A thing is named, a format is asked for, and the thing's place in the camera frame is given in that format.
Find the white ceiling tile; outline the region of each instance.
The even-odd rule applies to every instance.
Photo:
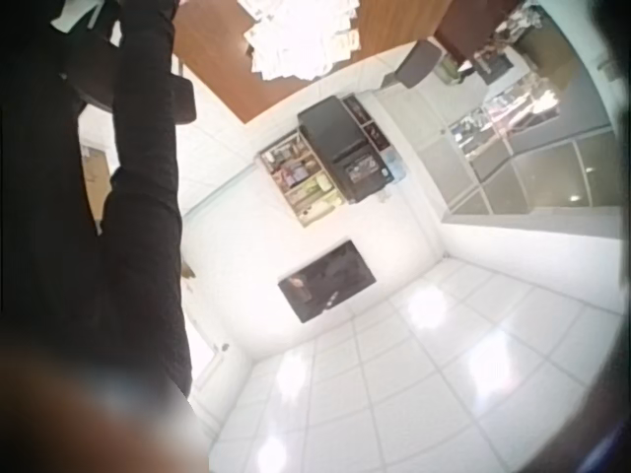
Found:
[[[403,59],[407,57],[409,52],[414,47],[416,41],[408,42],[402,46],[394,47],[393,49],[389,49],[388,51],[384,51],[377,55],[377,58],[381,60],[384,64],[386,64],[390,70],[395,71],[398,69],[398,66],[401,65]]]
[[[204,182],[201,182],[199,179],[201,172],[200,162],[197,159],[197,150],[186,153],[179,153],[177,156],[177,166],[179,170],[180,188],[182,187],[182,184],[187,180],[204,184]]]
[[[503,473],[489,444],[471,427],[436,448],[410,460],[390,466],[387,473]]]
[[[297,117],[287,118],[282,123],[269,116],[264,118],[257,117],[245,127],[245,138],[249,141],[249,145],[258,153],[292,131],[291,122],[288,121],[290,119],[295,120],[293,123],[296,124],[297,128]]]
[[[420,453],[469,423],[437,374],[376,405],[375,419],[387,463]]]
[[[210,195],[212,191],[213,188],[208,185],[181,178],[179,180],[179,191],[177,194],[180,210],[191,209]]]
[[[259,377],[265,376],[269,374],[277,374],[278,369],[280,368],[280,364],[282,362],[282,356],[276,355],[273,357],[266,358],[258,362],[254,368],[252,368],[251,377]]]
[[[258,455],[265,448],[269,441],[278,442],[276,444],[281,445],[285,453],[285,465],[282,471],[268,471],[276,471],[278,473],[291,473],[302,471],[305,433],[298,432],[286,434],[283,436],[263,437],[261,439],[255,440],[254,444],[252,445],[252,452],[249,456],[249,462],[247,463],[245,473],[265,473],[265,470],[262,470],[259,467]]]
[[[360,368],[312,386],[309,406],[311,426],[337,419],[368,407],[368,394]]]
[[[344,97],[358,92],[362,63],[355,63],[341,69],[330,76],[320,79],[319,95],[324,100],[330,96]]]
[[[376,57],[365,59],[361,64],[362,71],[357,85],[357,92],[379,89],[384,82],[384,77],[391,72],[391,69]]]
[[[286,135],[297,129],[298,129],[298,116],[295,114],[285,115],[276,122],[276,131],[278,132],[279,137]]]
[[[491,328],[491,323],[466,305],[449,310],[435,325],[412,328],[430,357],[439,366],[475,345]]]
[[[410,329],[398,314],[357,335],[359,354],[363,361],[387,351],[411,335]]]
[[[208,140],[208,135],[194,125],[179,126],[175,129],[177,161],[185,159]]]
[[[433,321],[438,323],[449,310],[458,304],[456,298],[437,286],[429,284],[411,293],[408,301],[398,311],[405,321],[417,330],[419,327],[433,325]]]
[[[561,340],[583,305],[574,299],[535,289],[504,319],[502,327],[547,355]]]
[[[189,155],[181,159],[181,176],[219,187],[247,166],[247,162],[231,150],[207,138]]]
[[[423,291],[429,286],[432,286],[432,283],[429,281],[425,279],[417,279],[405,286],[403,289],[394,293],[390,296],[389,300],[396,308],[405,307],[417,293]]]
[[[364,365],[374,403],[420,381],[433,370],[434,365],[412,338]]]
[[[221,440],[253,439],[258,420],[265,408],[264,402],[248,406],[238,406],[230,413],[221,431]]]
[[[276,376],[273,374],[267,376],[251,377],[244,389],[241,391],[241,396],[237,400],[238,406],[246,404],[253,404],[255,402],[264,402],[269,397],[272,390]]]
[[[585,384],[591,384],[606,362],[622,317],[586,307],[551,359]]]
[[[257,115],[248,123],[245,123],[245,132],[252,134],[256,133],[257,131],[273,128],[274,124],[276,123],[276,119],[274,118],[275,115],[275,107],[272,106],[271,108]]]
[[[473,291],[491,279],[493,273],[465,264],[441,283],[441,289],[458,299],[465,299]]]
[[[311,361],[314,357],[316,350],[316,341],[312,340],[307,343],[303,343],[296,348],[292,348],[288,352],[285,352],[285,358],[298,358],[305,361]]]
[[[289,399],[275,393],[265,407],[257,435],[264,437],[304,429],[308,412],[308,389],[302,389]]]
[[[350,339],[315,356],[314,382],[329,379],[359,364],[355,340]]]
[[[457,259],[446,258],[425,273],[423,278],[434,284],[440,284],[454,274],[462,264],[463,263]]]
[[[250,143],[245,132],[245,127],[227,127],[216,130],[213,133],[213,138],[247,162],[251,162],[256,156],[256,153],[260,151],[255,149]]]
[[[370,411],[309,429],[305,473],[360,473],[380,464]]]
[[[252,440],[219,441],[210,452],[210,465],[218,473],[242,473]]]
[[[381,322],[395,312],[396,309],[394,308],[394,305],[392,305],[389,301],[384,301],[366,310],[361,315],[357,315],[353,319],[353,325],[355,325],[355,330],[361,332],[362,330]]]
[[[583,394],[576,381],[546,362],[480,425],[511,471],[518,471],[572,416]]]
[[[474,291],[466,304],[490,320],[499,322],[531,289],[530,284],[496,274]]]
[[[502,330],[493,330],[444,369],[447,382],[479,417],[522,384],[543,359]]]
[[[337,328],[329,330],[321,334],[315,343],[315,349],[318,354],[328,350],[335,345],[344,342],[353,336],[353,328],[351,322],[346,322]]]
[[[241,121],[190,69],[184,66],[184,77],[193,84],[197,117],[221,116],[227,124],[236,125]]]

